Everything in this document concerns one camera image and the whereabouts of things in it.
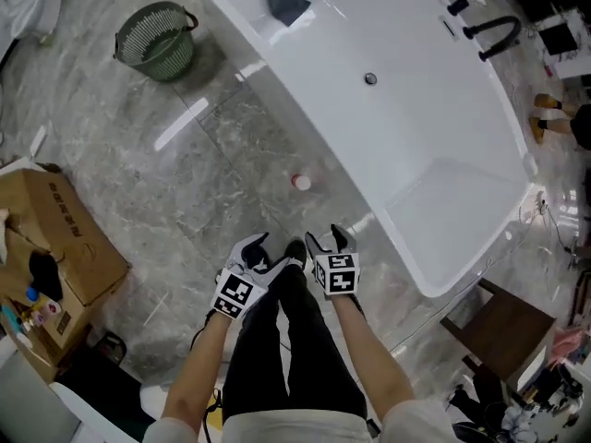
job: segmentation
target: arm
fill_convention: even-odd
[[[215,313],[199,335],[164,405],[163,417],[187,423],[199,435],[222,362],[223,343],[231,319]]]
[[[345,295],[333,295],[331,299],[353,367],[378,418],[383,421],[394,405],[415,397],[413,388],[403,369],[373,334],[353,301]]]

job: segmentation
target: black faucet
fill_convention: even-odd
[[[509,49],[512,46],[519,44],[517,40],[517,36],[519,36],[519,32],[521,31],[521,21],[518,17],[500,17],[496,19],[492,19],[487,23],[483,23],[482,25],[476,25],[472,27],[464,27],[464,34],[468,40],[473,39],[478,33],[484,30],[490,30],[491,28],[496,28],[500,25],[507,25],[513,24],[513,28],[511,32],[502,40],[490,46],[488,51],[482,52],[479,51],[478,55],[480,59],[484,62],[487,59],[490,59],[493,55],[497,55],[502,53],[503,51]]]

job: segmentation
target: black pants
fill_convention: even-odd
[[[474,387],[479,401],[470,399],[465,390],[459,389],[450,400],[476,425],[485,428],[489,435],[501,431],[501,422],[507,410],[502,398],[501,382],[498,379],[474,375]]]
[[[289,395],[279,350],[280,302],[289,319]],[[349,374],[297,266],[286,267],[248,312],[223,385],[224,422],[241,413],[279,409],[368,416],[365,397]]]

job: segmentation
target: black shoe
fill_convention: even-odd
[[[285,257],[290,257],[290,264],[297,264],[301,269],[306,267],[306,261],[308,260],[308,252],[306,245],[301,238],[295,238],[291,241],[284,253]]]

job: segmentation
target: wooden stool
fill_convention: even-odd
[[[441,325],[519,393],[548,362],[556,319],[486,279],[478,285],[493,295],[474,318],[462,329],[447,317]]]

